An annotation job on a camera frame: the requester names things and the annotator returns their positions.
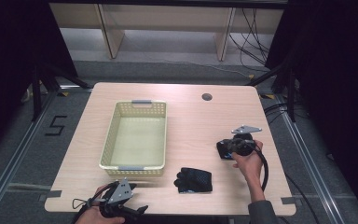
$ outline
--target table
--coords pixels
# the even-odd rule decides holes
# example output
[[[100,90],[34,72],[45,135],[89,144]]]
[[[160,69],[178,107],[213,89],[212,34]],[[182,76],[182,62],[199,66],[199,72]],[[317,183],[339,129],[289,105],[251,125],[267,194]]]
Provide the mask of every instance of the table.
[[[204,93],[211,94],[212,100],[203,100]],[[245,179],[232,168],[234,161],[220,159],[215,147],[216,142],[232,137],[231,130],[245,124],[263,129],[253,136],[264,143],[269,165],[267,199],[278,216],[295,213],[294,204],[282,204],[282,198],[292,194],[254,87],[138,83],[95,85],[51,188],[61,190],[61,197],[47,199],[48,211],[75,212],[74,198],[87,200],[99,186],[116,180],[99,167],[99,159],[115,103],[120,100],[167,102],[163,176],[129,178],[138,186],[126,206],[149,205],[146,214],[159,215],[247,215],[251,200]],[[211,172],[213,191],[179,194],[173,181],[181,167]]]

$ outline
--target table hole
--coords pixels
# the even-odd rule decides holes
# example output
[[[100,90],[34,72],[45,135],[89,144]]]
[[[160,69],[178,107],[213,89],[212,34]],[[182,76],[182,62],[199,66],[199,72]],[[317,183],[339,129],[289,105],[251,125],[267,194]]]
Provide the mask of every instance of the table hole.
[[[212,100],[212,95],[210,93],[203,93],[202,94],[202,99],[204,101],[210,101],[210,100]]]

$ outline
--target human hand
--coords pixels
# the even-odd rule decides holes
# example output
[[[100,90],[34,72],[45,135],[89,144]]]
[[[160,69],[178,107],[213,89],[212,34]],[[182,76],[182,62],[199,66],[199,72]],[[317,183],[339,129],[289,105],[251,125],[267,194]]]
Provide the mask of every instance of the human hand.
[[[103,189],[105,186],[101,186],[96,190],[96,193]],[[93,203],[93,206],[87,209],[77,220],[76,224],[121,224],[124,223],[124,217],[111,217],[106,218],[101,215],[99,203]]]
[[[262,149],[263,143],[254,140],[256,149]],[[261,189],[260,173],[263,162],[255,151],[248,156],[241,156],[235,152],[232,153],[232,159],[237,163],[233,164],[234,168],[239,168],[241,173],[245,176],[251,193],[252,202],[265,200],[264,192]]]

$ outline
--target wire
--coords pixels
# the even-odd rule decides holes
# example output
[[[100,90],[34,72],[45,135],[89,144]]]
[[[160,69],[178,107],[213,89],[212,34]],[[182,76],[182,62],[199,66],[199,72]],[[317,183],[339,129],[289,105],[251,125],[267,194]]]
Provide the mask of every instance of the wire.
[[[313,215],[313,218],[315,219],[316,223],[319,224],[319,219],[316,216],[315,211],[313,211],[312,206],[310,206],[310,202],[308,201],[307,197],[305,196],[305,194],[303,193],[303,191],[300,189],[300,187],[296,184],[296,182],[286,173],[284,172],[284,175],[290,180],[290,182],[292,182],[292,184],[296,187],[296,189],[298,189],[298,192],[300,192],[301,196],[303,197],[305,203],[307,204],[307,206],[310,208],[310,212]]]
[[[78,208],[80,205],[83,205],[83,206],[75,214],[74,218],[72,219],[72,224],[75,224],[78,221],[78,219],[81,217],[81,215],[83,215],[83,213],[86,212],[87,209],[89,209],[90,207],[93,206],[92,203],[98,198],[98,196],[100,196],[105,190],[112,188],[114,185],[115,185],[115,182],[106,185],[105,187],[100,189],[97,193],[95,193],[94,196],[92,198],[88,199],[87,201],[80,200],[80,199],[73,199],[72,207],[74,207],[74,209]],[[81,201],[83,203],[79,204],[75,208],[75,201]]]
[[[241,46],[239,43],[237,43],[237,41],[234,40],[234,38],[232,37],[232,35],[229,35],[229,37],[231,38],[232,42],[234,42],[234,44],[237,46],[237,48],[238,48],[241,52],[247,54],[249,57],[253,58],[253,59],[256,60],[258,63],[261,63],[261,64],[264,63],[261,59],[257,58],[253,53],[249,52],[248,50],[246,50],[246,49],[244,48],[244,45],[246,44],[246,41],[247,41],[246,39],[245,39],[245,42],[244,42],[244,43],[242,44],[242,46]]]
[[[235,71],[235,70],[227,70],[227,69],[223,69],[223,68],[219,68],[219,67],[216,67],[216,66],[213,66],[213,65],[209,65],[209,64],[200,64],[200,63],[192,63],[192,62],[180,62],[180,61],[172,61],[172,60],[167,60],[167,59],[160,59],[160,58],[153,58],[153,57],[150,57],[148,56],[143,50],[141,47],[139,47],[137,44],[135,44],[127,35],[124,35],[125,38],[127,38],[130,43],[135,46],[138,50],[140,50],[142,52],[142,54],[148,58],[148,59],[151,59],[151,60],[154,60],[154,61],[161,61],[161,62],[167,62],[167,63],[183,63],[183,64],[194,64],[194,65],[197,65],[197,66],[202,66],[202,67],[211,67],[213,69],[216,69],[216,70],[219,70],[219,71],[222,71],[222,72],[229,72],[229,73],[236,73],[236,74],[239,74],[241,76],[244,76],[244,77],[248,77],[248,75],[245,75],[244,73],[241,73],[239,71]]]
[[[268,125],[270,125],[275,119],[277,119],[280,115],[282,115],[284,112],[286,112],[287,110],[283,110],[283,111],[279,111],[279,112],[281,112],[279,115],[277,115],[272,121],[270,121],[269,123],[268,123]]]
[[[255,145],[253,147],[251,144],[246,143],[246,141],[243,141],[246,146],[250,147],[253,151],[257,153],[257,155],[260,157],[260,160],[263,162],[264,165],[264,179],[263,184],[261,185],[261,189],[264,191],[267,186],[267,182],[269,181],[269,164],[267,163],[266,157],[261,152],[261,149],[258,145]]]
[[[243,17],[245,18],[246,23],[248,24],[248,27],[249,27],[249,34],[246,36],[246,38],[243,36],[243,34],[241,34],[242,37],[245,39],[245,43],[243,45],[245,45],[246,42],[247,42],[247,43],[249,43],[249,45],[253,46],[254,48],[259,49],[260,53],[261,53],[261,56],[263,57],[263,60],[264,60],[263,64],[264,64],[266,62],[266,59],[267,59],[267,56],[266,56],[265,53],[268,53],[269,49],[267,47],[265,47],[263,44],[261,44],[261,42],[260,42],[260,39],[258,37],[258,32],[257,32],[257,23],[255,21],[255,16],[256,16],[256,13],[257,13],[257,9],[254,8],[253,12],[254,12],[254,16],[253,16],[253,21],[252,21],[252,24],[251,24],[249,22],[248,18],[246,17],[244,8],[242,9]],[[258,47],[253,45],[252,43],[250,43],[248,41],[248,37],[249,37],[250,34],[252,34],[252,36],[254,37]]]
[[[264,109],[264,113],[268,113],[270,110],[273,110],[273,109],[276,109],[276,108],[279,108],[281,106],[285,106],[287,105],[287,103],[282,103],[282,104],[276,104],[276,105],[272,105],[272,106],[269,106],[267,108]]]
[[[280,217],[280,219],[281,219],[284,223],[290,224],[290,222],[289,222],[286,218]]]

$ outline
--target yellow basket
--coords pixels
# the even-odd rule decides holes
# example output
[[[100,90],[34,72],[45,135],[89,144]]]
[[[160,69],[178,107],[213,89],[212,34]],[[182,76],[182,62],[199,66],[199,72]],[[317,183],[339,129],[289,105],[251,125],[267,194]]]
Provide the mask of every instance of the yellow basket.
[[[165,165],[167,104],[117,102],[100,167],[113,176],[159,176]]]

